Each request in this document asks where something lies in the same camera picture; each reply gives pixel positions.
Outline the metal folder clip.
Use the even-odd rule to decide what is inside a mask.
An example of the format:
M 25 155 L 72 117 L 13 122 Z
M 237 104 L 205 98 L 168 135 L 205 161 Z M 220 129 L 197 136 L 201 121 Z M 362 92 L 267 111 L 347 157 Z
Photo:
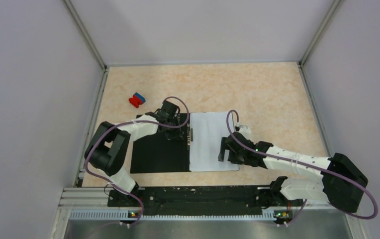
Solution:
M 191 143 L 193 142 L 193 129 L 188 127 L 187 133 L 187 150 L 190 150 Z

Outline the teal folder black inside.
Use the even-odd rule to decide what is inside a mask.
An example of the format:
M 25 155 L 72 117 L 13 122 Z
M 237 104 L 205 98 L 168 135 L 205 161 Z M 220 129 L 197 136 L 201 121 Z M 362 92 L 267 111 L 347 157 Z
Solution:
M 163 133 L 146 136 L 133 143 L 130 172 L 172 173 L 190 172 L 187 150 L 187 126 L 182 127 L 183 140 L 167 140 Z

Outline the white paper sheet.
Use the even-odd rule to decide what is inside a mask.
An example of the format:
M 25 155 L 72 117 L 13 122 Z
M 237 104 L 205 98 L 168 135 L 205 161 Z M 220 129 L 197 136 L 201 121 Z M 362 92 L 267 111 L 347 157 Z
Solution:
M 238 171 L 239 166 L 226 159 L 218 160 L 222 138 L 230 133 L 226 123 L 233 124 L 227 112 L 205 112 L 190 114 L 192 131 L 189 153 L 191 172 Z

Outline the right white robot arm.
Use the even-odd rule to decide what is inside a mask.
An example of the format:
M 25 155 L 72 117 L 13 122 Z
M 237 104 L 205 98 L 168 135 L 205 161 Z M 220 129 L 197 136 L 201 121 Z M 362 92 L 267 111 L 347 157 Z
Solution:
M 357 185 L 366 187 L 368 184 L 367 177 L 344 154 L 335 153 L 332 157 L 304 155 L 270 142 L 253 143 L 239 132 L 221 139 L 218 160 L 299 175 L 299 178 L 278 180 L 278 186 L 271 191 L 271 200 L 277 205 L 284 205 L 289 200 L 310 199 L 355 213 L 364 194 Z M 341 176 L 357 185 L 341 179 Z

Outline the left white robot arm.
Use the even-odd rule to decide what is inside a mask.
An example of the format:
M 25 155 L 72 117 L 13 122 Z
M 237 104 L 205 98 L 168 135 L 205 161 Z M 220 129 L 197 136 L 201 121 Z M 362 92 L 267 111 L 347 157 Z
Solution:
M 182 138 L 182 127 L 188 125 L 190 112 L 186 111 L 184 119 L 180 114 L 180 107 L 165 98 L 154 112 L 118 124 L 102 122 L 85 150 L 85 171 L 111 184 L 125 205 L 136 204 L 138 184 L 124 168 L 129 144 L 157 133 L 169 140 Z

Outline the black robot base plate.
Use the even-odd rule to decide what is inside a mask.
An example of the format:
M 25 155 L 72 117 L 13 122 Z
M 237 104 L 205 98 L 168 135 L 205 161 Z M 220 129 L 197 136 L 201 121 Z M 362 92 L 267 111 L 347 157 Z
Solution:
M 298 207 L 268 186 L 145 187 L 134 197 L 111 190 L 108 207 L 139 207 L 145 216 L 245 216 L 260 215 L 271 207 Z

